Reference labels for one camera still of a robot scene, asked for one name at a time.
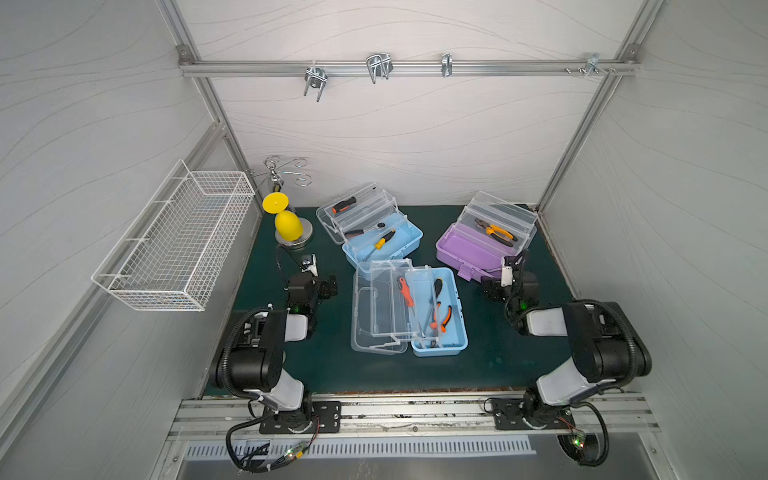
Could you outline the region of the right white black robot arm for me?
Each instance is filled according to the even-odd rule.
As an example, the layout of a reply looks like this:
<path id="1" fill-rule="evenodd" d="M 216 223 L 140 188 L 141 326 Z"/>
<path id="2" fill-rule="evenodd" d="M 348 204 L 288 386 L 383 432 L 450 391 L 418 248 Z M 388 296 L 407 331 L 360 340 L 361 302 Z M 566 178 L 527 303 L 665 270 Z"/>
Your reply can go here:
<path id="1" fill-rule="evenodd" d="M 504 302 L 505 318 L 518 333 L 568 342 L 570 356 L 525 392 L 521 410 L 528 416 L 574 407 L 650 374 L 650 352 L 617 303 L 581 299 L 540 306 L 534 280 L 528 272 L 481 280 L 487 297 Z"/>

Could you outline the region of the purple clear toolbox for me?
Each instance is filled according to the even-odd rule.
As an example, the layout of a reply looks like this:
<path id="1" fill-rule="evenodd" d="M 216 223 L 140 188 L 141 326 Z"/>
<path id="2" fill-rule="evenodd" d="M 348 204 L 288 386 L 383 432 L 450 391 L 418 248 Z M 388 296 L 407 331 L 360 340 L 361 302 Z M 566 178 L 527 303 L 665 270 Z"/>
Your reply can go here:
<path id="1" fill-rule="evenodd" d="M 481 218 L 512 233 L 513 247 L 487 236 L 475 224 Z M 528 248 L 537 232 L 538 215 L 510 201 L 480 191 L 463 208 L 436 243 L 436 258 L 467 281 L 500 279 L 502 260 Z"/>

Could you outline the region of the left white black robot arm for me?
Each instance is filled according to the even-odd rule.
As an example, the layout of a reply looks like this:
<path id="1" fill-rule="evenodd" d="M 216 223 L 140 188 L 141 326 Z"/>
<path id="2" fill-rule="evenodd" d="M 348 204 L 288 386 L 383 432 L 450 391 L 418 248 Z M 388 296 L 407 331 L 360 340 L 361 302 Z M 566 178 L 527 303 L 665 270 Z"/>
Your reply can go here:
<path id="1" fill-rule="evenodd" d="M 338 294 L 338 284 L 335 276 L 322 280 L 301 272 L 288 280 L 286 291 L 284 308 L 255 308 L 235 322 L 212 361 L 208 384 L 277 414 L 308 418 L 310 396 L 284 368 L 285 345 L 311 338 L 318 307 Z"/>

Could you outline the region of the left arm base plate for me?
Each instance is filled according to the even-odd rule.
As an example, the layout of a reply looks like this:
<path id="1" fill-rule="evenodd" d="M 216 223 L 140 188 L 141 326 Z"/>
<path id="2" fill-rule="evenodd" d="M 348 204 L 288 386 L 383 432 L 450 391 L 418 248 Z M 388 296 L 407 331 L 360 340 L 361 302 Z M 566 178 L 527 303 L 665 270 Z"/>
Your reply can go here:
<path id="1" fill-rule="evenodd" d="M 259 426 L 262 435 L 338 433 L 342 404 L 339 401 L 305 402 L 298 410 L 280 411 L 268 416 Z"/>

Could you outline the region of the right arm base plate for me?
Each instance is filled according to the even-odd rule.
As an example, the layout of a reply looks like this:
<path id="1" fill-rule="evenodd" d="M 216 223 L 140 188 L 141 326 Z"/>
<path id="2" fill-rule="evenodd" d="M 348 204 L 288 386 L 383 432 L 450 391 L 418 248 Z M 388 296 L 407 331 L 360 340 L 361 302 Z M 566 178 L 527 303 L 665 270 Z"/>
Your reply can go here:
<path id="1" fill-rule="evenodd" d="M 569 430 L 575 420 L 563 406 L 551 406 L 523 398 L 488 399 L 490 415 L 496 430 Z"/>

